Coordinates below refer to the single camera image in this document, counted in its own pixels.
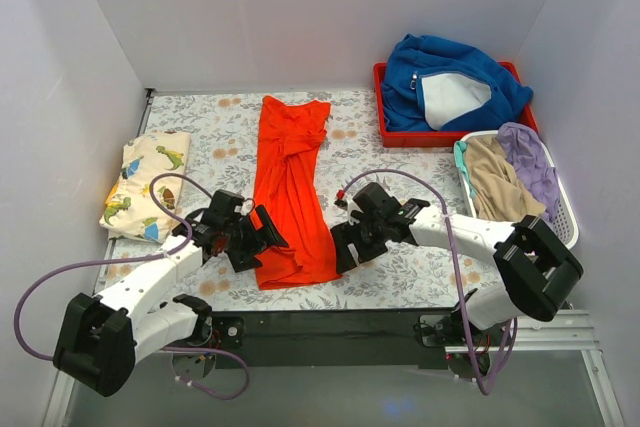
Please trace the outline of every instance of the glass panel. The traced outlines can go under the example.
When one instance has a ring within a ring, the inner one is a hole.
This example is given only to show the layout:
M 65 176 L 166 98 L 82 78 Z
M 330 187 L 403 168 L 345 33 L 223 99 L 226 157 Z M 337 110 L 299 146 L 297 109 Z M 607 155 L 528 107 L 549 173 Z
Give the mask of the glass panel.
M 602 426 L 580 352 L 514 352 L 496 388 L 415 373 L 413 367 L 278 367 L 251 370 L 249 390 L 224 402 L 174 381 L 155 354 L 103 398 L 76 383 L 70 426 Z M 231 392 L 241 370 L 206 385 Z

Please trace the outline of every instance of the orange shirt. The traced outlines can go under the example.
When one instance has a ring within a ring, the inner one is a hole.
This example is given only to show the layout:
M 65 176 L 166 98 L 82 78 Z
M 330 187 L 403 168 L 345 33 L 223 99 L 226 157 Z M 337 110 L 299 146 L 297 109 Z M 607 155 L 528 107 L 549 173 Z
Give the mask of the orange shirt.
M 300 106 L 270 96 L 263 100 L 253 197 L 266 207 L 289 247 L 270 248 L 258 256 L 263 264 L 255 271 L 260 289 L 340 278 L 333 239 L 313 185 L 330 108 L 317 100 Z

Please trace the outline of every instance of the white laundry basket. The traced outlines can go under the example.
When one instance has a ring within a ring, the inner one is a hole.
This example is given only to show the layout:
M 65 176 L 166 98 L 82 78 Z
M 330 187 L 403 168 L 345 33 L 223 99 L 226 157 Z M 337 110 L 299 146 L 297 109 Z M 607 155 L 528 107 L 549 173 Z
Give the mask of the white laundry basket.
M 465 135 L 462 139 L 463 142 L 467 142 L 472 137 L 476 137 L 478 135 L 496 135 L 498 133 L 497 130 L 483 130 L 479 132 L 471 132 L 470 134 Z M 547 156 L 547 160 L 549 161 L 549 165 L 555 167 L 553 163 L 553 159 L 551 155 L 549 155 L 549 150 L 547 147 L 542 144 L 542 148 L 544 149 L 544 154 Z M 478 214 L 473 205 L 473 201 L 471 200 L 471 191 L 469 190 L 469 184 L 467 183 L 467 179 L 462 175 L 462 172 L 458 171 L 458 175 L 460 175 L 460 184 L 462 185 L 462 189 L 464 191 L 464 202 L 467 206 L 467 212 L 472 217 L 477 217 Z M 562 241 L 562 243 L 568 248 L 573 248 L 578 241 L 578 224 L 576 222 L 576 218 L 573 215 L 573 210 L 571 210 L 571 204 L 569 203 L 569 198 L 567 197 L 567 193 L 564 190 L 564 186 L 562 185 L 562 181 L 558 177 L 558 186 L 560 187 L 560 206 L 558 208 L 558 214 L 555 219 L 553 219 L 553 230 L 558 236 L 558 238 Z

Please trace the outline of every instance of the cable connector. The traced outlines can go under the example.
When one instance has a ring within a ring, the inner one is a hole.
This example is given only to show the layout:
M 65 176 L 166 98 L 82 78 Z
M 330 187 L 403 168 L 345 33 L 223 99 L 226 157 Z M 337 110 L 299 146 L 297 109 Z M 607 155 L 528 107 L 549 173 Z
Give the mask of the cable connector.
M 335 205 L 336 207 L 342 210 L 347 210 L 347 207 L 349 206 L 349 204 L 347 203 L 346 200 L 344 200 L 344 195 L 345 195 L 344 190 L 340 189 L 336 194 L 336 200 L 333 203 L 333 205 Z

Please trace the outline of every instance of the folded cloth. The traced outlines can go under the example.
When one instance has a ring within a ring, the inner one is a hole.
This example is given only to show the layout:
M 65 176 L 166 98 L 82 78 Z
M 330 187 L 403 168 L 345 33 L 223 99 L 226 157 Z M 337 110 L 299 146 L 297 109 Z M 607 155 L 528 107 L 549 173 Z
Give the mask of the folded cloth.
M 467 143 L 458 141 L 453 144 L 453 159 L 456 162 L 456 167 L 460 171 L 460 173 L 464 176 L 467 181 L 467 185 L 469 186 L 469 194 L 473 199 L 476 196 L 476 189 L 473 188 L 473 184 L 471 183 L 471 178 L 469 177 L 469 170 L 467 169 L 467 164 L 464 162 L 464 153 L 467 151 Z
M 153 202 L 149 184 L 165 172 L 184 174 L 190 141 L 187 132 L 153 132 L 124 146 L 120 177 L 100 219 L 100 225 L 109 229 L 109 237 L 166 239 L 174 221 Z M 175 210 L 181 189 L 182 179 L 166 177 L 156 183 L 155 194 L 165 207 Z
M 262 290 L 340 278 L 314 186 L 330 110 L 331 104 L 318 100 L 304 105 L 286 105 L 270 96 L 263 100 L 253 199 L 265 206 L 289 247 L 272 247 L 257 256 L 262 267 L 256 269 L 256 280 Z
M 544 213 L 544 204 L 534 199 L 518 179 L 495 136 L 469 139 L 464 160 L 476 189 L 473 205 L 479 218 L 519 222 L 525 215 Z
M 526 125 L 509 122 L 500 127 L 496 140 L 526 189 L 546 206 L 542 217 L 553 221 L 560 205 L 558 174 L 549 165 L 538 134 Z
M 430 35 L 396 45 L 381 91 L 390 132 L 496 130 L 533 96 L 480 50 Z

